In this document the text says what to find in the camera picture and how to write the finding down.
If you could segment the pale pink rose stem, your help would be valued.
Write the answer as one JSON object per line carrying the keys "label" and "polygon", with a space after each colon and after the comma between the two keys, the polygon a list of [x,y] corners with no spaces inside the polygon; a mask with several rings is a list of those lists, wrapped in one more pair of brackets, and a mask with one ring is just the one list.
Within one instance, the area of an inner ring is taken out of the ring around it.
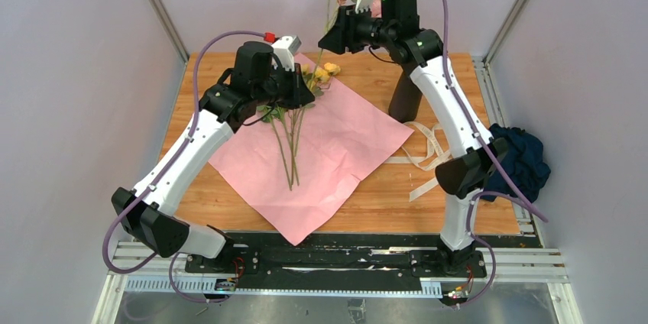
{"label": "pale pink rose stem", "polygon": [[257,107],[257,113],[261,117],[261,122],[267,123],[271,126],[274,136],[277,140],[277,144],[279,147],[279,152],[281,156],[281,160],[283,163],[283,168],[284,168],[284,173],[287,178],[287,171],[288,168],[286,164],[284,163],[284,156],[289,156],[290,151],[288,150],[288,146],[285,143],[285,138],[284,138],[284,131],[277,120],[277,109],[282,108],[282,107],[276,107],[276,106],[270,106],[270,105],[261,105]]}

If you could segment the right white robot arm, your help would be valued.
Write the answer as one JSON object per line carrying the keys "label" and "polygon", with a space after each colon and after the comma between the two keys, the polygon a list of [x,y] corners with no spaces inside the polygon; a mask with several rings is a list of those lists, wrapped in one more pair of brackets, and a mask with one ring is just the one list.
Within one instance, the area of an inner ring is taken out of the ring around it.
{"label": "right white robot arm", "polygon": [[446,195],[444,225],[433,260],[441,273],[452,277],[465,269],[475,253],[471,198],[484,190],[495,170],[491,157],[502,160],[507,145],[479,124],[454,77],[442,39],[420,27],[416,3],[356,0],[354,5],[343,5],[318,46],[336,54],[384,48],[402,69],[388,109],[399,122],[414,120],[422,99],[429,103],[452,155],[435,168]]}

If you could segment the cream printed ribbon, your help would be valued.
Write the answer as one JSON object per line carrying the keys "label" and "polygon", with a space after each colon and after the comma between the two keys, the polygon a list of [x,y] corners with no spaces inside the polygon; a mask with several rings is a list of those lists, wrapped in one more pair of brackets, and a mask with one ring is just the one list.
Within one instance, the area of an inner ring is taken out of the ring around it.
{"label": "cream printed ribbon", "polygon": [[405,153],[405,155],[402,157],[389,157],[385,160],[384,164],[410,164],[422,171],[431,172],[434,171],[439,165],[450,160],[452,156],[450,150],[444,151],[438,138],[436,137],[436,132],[442,131],[442,126],[439,123],[435,123],[431,128],[417,121],[407,121],[405,122],[405,125],[413,127],[425,137],[426,155],[421,157],[413,157],[409,153],[409,151],[404,146],[402,146],[400,149]]}

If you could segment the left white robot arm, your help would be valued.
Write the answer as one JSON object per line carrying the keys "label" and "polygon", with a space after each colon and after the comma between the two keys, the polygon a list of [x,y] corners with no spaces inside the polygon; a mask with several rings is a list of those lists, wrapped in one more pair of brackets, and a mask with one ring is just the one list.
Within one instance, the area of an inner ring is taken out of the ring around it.
{"label": "left white robot arm", "polygon": [[300,45],[298,37],[284,36],[238,48],[233,66],[204,92],[186,130],[156,167],[134,187],[113,193],[111,202],[126,232],[162,258],[197,254],[216,273],[232,267],[234,252],[218,229],[184,222],[175,214],[210,157],[240,127],[252,125],[259,106],[298,109],[314,101],[294,59]]}

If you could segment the pink paper bouquet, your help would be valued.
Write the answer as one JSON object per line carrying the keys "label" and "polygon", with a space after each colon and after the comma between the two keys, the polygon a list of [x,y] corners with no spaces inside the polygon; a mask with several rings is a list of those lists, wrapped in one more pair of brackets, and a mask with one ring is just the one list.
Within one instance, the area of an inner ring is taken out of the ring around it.
{"label": "pink paper bouquet", "polygon": [[288,190],[270,125],[240,130],[211,158],[197,215],[228,230],[276,229],[297,244],[314,231],[403,232],[410,180],[384,164],[413,133],[386,107],[400,74],[366,54],[340,58],[341,75],[307,110]]}

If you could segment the yellow rose stem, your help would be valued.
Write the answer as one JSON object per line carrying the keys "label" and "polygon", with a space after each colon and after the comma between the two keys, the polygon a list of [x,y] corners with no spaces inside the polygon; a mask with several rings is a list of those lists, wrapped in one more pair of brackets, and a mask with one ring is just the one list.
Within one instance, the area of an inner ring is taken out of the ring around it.
{"label": "yellow rose stem", "polygon": [[[334,75],[339,74],[340,67],[334,63],[325,63],[323,66],[316,64],[314,68],[310,68],[308,65],[305,65],[303,69],[303,77],[306,80],[306,84],[311,92],[314,94],[315,99],[323,96],[324,92],[330,87],[331,78]],[[301,109],[304,111],[303,120],[307,110],[313,109],[316,106],[315,102],[312,102]]]}

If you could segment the light pink rose stem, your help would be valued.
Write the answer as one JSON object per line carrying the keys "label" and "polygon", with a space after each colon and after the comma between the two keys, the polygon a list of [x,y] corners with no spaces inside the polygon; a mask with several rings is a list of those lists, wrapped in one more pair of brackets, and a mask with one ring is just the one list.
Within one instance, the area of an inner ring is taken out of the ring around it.
{"label": "light pink rose stem", "polygon": [[279,121],[283,132],[285,143],[288,146],[290,151],[289,156],[284,156],[283,160],[286,164],[287,171],[287,182],[289,190],[292,190],[295,186],[300,185],[300,174],[297,166],[297,155],[299,151],[299,142],[300,142],[300,131],[303,122],[303,113],[302,109],[289,110],[285,108],[277,109],[277,120]]}

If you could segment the black cylindrical vase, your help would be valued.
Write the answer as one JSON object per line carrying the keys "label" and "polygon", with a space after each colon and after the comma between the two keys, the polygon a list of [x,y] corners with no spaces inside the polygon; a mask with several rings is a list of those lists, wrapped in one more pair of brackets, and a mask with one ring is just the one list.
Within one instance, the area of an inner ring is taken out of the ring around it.
{"label": "black cylindrical vase", "polygon": [[388,115],[400,123],[416,119],[423,94],[406,72],[397,81],[388,107]]}

